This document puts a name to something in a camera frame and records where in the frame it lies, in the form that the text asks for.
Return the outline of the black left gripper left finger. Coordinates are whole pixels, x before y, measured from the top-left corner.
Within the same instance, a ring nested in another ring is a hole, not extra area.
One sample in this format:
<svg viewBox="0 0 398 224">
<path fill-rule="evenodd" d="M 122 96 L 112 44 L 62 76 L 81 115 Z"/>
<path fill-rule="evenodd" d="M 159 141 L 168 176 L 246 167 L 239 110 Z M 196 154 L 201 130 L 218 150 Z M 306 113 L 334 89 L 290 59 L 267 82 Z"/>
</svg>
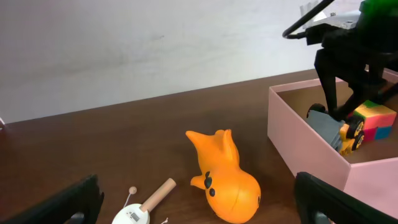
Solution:
<svg viewBox="0 0 398 224">
<path fill-rule="evenodd" d="M 96 223 L 103 201 L 98 176 L 91 174 L 4 223 Z"/>
</svg>

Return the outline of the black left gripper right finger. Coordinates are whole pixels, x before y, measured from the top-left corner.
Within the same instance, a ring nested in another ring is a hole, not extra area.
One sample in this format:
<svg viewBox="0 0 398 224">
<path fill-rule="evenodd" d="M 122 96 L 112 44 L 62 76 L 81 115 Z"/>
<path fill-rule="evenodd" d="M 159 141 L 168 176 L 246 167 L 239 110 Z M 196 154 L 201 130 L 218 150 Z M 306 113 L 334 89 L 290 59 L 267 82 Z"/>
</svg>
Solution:
<svg viewBox="0 0 398 224">
<path fill-rule="evenodd" d="M 397 223 L 396 218 L 307 172 L 296 175 L 294 196 L 302 223 Z"/>
</svg>

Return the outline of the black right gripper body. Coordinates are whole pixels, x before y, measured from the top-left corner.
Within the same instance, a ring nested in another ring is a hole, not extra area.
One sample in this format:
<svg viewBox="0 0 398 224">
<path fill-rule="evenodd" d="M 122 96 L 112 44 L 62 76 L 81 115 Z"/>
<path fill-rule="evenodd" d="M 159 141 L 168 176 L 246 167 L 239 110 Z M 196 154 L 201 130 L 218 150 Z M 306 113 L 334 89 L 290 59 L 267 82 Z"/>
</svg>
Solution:
<svg viewBox="0 0 398 224">
<path fill-rule="evenodd" d="M 342 29 L 328 24 L 305 31 L 308 45 L 321 44 L 315 67 L 333 70 L 348 83 L 376 82 L 397 61 L 397 24 Z"/>
</svg>

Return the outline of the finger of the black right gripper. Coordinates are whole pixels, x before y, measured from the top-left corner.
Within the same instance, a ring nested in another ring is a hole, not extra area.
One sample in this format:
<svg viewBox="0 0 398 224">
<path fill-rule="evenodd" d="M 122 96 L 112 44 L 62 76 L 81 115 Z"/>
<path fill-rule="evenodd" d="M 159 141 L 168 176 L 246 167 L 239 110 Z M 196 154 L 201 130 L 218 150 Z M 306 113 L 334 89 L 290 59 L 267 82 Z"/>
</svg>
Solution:
<svg viewBox="0 0 398 224">
<path fill-rule="evenodd" d="M 397 95 L 397 83 L 383 90 L 387 86 L 385 79 L 380 79 L 376 82 L 349 83 L 348 86 L 352 89 L 353 94 L 345 104 L 334 109 L 334 119 L 337 121 L 346 119 L 351 112 L 366 100 L 382 105 Z"/>
<path fill-rule="evenodd" d="M 336 77 L 335 72 L 328 68 L 315 67 L 322 88 L 325 94 L 326 104 L 328 107 L 328 114 L 335 120 L 339 120 L 337 117 L 337 97 L 336 97 Z"/>
</svg>

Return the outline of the multicoloured puzzle cube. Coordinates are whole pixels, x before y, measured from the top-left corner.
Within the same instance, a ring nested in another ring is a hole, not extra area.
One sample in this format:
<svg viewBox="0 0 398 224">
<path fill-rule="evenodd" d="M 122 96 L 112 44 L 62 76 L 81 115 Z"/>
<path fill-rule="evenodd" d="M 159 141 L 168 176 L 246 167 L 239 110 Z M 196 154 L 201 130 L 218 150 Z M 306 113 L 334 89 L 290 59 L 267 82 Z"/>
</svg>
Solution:
<svg viewBox="0 0 398 224">
<path fill-rule="evenodd" d="M 363 142 L 368 142 L 387 138 L 392 131 L 396 115 L 394 110 L 367 100 L 349 114 L 348 120 L 356 116 L 362 117 L 364 120 Z"/>
</svg>

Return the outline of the yellow grey toy truck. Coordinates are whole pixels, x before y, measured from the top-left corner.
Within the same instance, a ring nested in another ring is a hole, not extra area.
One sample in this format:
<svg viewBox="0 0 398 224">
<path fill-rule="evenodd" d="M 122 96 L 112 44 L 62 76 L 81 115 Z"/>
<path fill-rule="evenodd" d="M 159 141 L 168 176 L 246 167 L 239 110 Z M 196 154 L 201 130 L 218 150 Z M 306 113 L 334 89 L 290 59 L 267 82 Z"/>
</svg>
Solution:
<svg viewBox="0 0 398 224">
<path fill-rule="evenodd" d="M 352 115 L 346 120 L 336 121 L 319 103 L 309 107 L 306 122 L 342 156 L 357 150 L 364 140 L 364 118 Z"/>
</svg>

